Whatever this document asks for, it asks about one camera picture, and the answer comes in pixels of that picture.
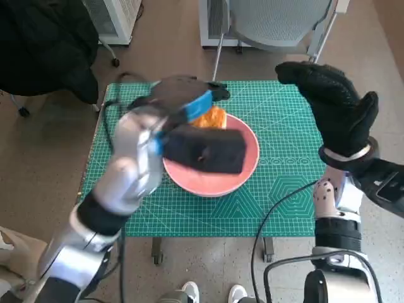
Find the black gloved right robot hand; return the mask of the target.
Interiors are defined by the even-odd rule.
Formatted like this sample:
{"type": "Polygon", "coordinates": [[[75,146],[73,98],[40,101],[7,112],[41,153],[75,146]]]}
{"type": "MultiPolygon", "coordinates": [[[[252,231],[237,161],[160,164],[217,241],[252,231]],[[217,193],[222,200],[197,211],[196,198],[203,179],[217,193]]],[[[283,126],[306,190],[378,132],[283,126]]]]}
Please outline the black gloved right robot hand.
{"type": "Polygon", "coordinates": [[[295,85],[309,103],[325,148],[348,158],[367,146],[379,112],[376,92],[361,97],[343,71],[326,64],[288,61],[275,71],[280,83],[295,85]]]}

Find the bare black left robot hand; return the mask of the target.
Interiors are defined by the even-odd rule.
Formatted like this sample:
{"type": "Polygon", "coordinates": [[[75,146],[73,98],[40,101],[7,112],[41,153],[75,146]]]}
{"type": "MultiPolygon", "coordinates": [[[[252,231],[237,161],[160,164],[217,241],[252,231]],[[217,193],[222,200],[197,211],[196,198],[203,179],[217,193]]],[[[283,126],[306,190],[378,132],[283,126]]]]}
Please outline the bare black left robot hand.
{"type": "Polygon", "coordinates": [[[128,105],[128,110],[167,117],[170,122],[193,122],[206,114],[215,102],[228,100],[227,85],[203,81],[195,76],[169,76],[154,84],[148,95],[128,105]]]}

